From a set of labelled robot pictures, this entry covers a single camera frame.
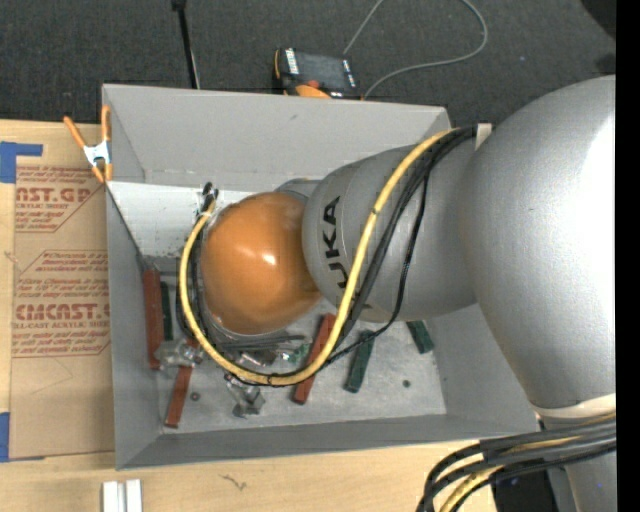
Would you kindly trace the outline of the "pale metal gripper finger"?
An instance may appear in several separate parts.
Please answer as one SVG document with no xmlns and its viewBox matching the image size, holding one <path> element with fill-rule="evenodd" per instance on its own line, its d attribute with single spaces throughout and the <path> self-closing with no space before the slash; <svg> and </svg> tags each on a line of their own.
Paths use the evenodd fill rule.
<svg viewBox="0 0 640 512">
<path fill-rule="evenodd" d="M 194 368 L 203 361 L 202 351 L 189 340 L 165 341 L 154 352 L 162 369 L 173 367 Z"/>
<path fill-rule="evenodd" d="M 265 404 L 265 399 L 260 389 L 257 386 L 240 381 L 231 374 L 226 374 L 224 379 L 229 393 L 235 400 L 232 414 L 238 418 L 259 415 Z"/>
</svg>

